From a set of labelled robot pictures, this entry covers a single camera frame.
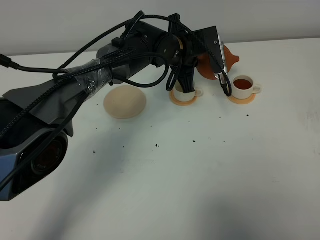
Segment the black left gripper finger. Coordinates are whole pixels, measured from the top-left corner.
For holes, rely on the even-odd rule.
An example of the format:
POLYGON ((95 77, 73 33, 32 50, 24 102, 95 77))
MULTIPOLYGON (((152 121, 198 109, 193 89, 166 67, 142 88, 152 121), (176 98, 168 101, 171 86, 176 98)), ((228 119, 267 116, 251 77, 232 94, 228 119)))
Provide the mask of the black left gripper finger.
POLYGON ((173 35, 181 35, 187 33, 185 28, 182 26, 180 19, 181 16, 178 13, 172 14, 168 17, 168 33, 171 33, 173 35))
POLYGON ((194 88, 195 67, 179 64, 175 73, 175 78, 179 82, 184 94, 192 93, 194 88))

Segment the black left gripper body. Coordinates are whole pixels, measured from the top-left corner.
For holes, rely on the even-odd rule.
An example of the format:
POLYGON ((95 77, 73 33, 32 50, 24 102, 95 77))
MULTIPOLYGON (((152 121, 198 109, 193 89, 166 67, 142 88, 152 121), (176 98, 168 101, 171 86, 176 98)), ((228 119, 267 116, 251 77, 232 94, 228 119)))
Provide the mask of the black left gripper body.
POLYGON ((154 52, 166 59, 172 71, 194 66, 196 58, 203 53, 196 39, 185 31, 155 31, 154 52))

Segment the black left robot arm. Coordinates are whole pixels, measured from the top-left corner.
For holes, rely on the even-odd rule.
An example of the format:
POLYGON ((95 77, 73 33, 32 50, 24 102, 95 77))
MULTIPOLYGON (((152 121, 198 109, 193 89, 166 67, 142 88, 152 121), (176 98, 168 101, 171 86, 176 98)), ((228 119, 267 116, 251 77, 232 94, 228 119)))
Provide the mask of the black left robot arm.
POLYGON ((12 89, 0 99, 0 199, 10 201, 62 163, 72 120, 85 101, 106 85, 124 83, 152 88, 163 80, 172 89, 186 67, 194 67, 203 50, 203 34, 191 31, 178 14, 166 18, 168 30, 146 23, 139 12, 125 21, 120 37, 102 47, 90 62, 57 69, 31 68, 2 55, 0 63, 52 79, 35 86, 12 89))

